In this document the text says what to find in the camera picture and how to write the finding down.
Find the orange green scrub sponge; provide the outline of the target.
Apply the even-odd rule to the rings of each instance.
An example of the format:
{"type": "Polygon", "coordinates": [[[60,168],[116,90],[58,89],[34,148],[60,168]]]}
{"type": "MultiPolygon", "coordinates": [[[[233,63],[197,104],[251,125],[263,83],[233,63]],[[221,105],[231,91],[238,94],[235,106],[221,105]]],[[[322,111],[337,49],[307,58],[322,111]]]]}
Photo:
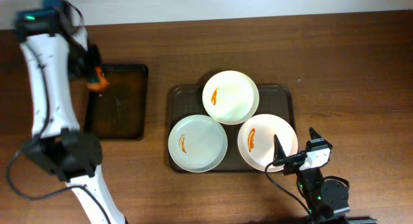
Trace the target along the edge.
{"type": "Polygon", "coordinates": [[[109,82],[106,79],[101,66],[95,67],[95,74],[90,78],[86,87],[92,92],[101,92],[109,86],[109,82]]]}

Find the white plate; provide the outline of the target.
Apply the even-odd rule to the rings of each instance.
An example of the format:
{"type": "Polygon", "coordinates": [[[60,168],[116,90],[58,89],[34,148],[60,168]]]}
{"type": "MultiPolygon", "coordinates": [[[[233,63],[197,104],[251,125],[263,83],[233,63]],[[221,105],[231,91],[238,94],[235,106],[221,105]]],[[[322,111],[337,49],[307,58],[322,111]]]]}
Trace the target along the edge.
{"type": "Polygon", "coordinates": [[[238,125],[251,118],[259,105],[253,80],[242,72],[227,70],[213,75],[202,91],[207,114],[225,125],[238,125]]]}
{"type": "Polygon", "coordinates": [[[188,172],[207,172],[222,162],[228,149],[225,129],[209,116],[184,117],[171,129],[168,152],[172,161],[188,172]]]}
{"type": "Polygon", "coordinates": [[[297,154],[298,141],[294,129],[284,119],[272,114],[259,114],[239,129],[237,145],[241,157],[254,169],[264,171],[274,160],[274,137],[286,156],[297,154]]]}

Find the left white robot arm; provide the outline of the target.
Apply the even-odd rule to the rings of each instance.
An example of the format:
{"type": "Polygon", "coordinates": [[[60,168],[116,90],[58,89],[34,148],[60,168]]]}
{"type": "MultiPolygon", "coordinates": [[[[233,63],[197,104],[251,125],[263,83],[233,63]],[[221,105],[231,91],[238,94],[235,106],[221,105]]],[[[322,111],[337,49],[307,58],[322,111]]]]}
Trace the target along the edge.
{"type": "Polygon", "coordinates": [[[100,140],[81,130],[72,104],[71,80],[85,80],[93,92],[108,86],[82,13],[67,0],[42,0],[41,8],[17,13],[14,30],[33,102],[32,138],[17,155],[65,183],[90,222],[126,223],[104,181],[100,140]]]}

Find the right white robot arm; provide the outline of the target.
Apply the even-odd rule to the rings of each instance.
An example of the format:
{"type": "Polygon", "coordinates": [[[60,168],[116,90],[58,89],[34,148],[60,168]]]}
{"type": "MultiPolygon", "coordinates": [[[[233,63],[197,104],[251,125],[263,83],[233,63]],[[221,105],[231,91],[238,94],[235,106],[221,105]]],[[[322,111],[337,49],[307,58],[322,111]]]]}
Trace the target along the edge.
{"type": "Polygon", "coordinates": [[[275,181],[272,183],[305,209],[309,223],[377,223],[378,221],[372,218],[347,218],[346,214],[350,212],[349,182],[337,176],[323,176],[321,173],[321,167],[330,161],[333,146],[313,128],[309,128],[309,134],[310,140],[306,143],[306,149],[291,156],[286,156],[279,138],[275,135],[274,158],[273,162],[265,167],[266,177],[271,178],[268,174],[271,166],[282,166],[284,175],[297,176],[296,187],[305,202],[275,181]]]}

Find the small dark water tray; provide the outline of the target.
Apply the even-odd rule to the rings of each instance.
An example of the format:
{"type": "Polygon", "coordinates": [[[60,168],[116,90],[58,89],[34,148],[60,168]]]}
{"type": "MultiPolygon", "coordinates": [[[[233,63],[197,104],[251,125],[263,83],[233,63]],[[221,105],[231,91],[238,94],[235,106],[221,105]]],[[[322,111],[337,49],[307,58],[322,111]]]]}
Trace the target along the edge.
{"type": "Polygon", "coordinates": [[[149,69],[144,64],[106,64],[110,83],[90,92],[83,130],[102,140],[139,141],[144,136],[149,69]]]}

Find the large brown serving tray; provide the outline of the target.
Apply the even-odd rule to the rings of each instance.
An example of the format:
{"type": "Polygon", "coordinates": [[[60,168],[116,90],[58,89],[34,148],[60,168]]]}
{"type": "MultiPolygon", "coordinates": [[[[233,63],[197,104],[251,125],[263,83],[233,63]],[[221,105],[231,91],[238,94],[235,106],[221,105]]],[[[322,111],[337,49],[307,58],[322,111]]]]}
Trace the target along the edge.
{"type": "MultiPolygon", "coordinates": [[[[281,85],[260,84],[259,105],[256,114],[272,114],[284,119],[292,128],[296,127],[292,95],[287,87],[281,85]]],[[[184,117],[194,114],[206,115],[202,102],[202,85],[178,85],[168,92],[168,127],[184,117]]],[[[237,134],[241,125],[223,125],[228,138],[227,153],[220,164],[211,173],[257,173],[241,157],[237,146],[237,134]]]]}

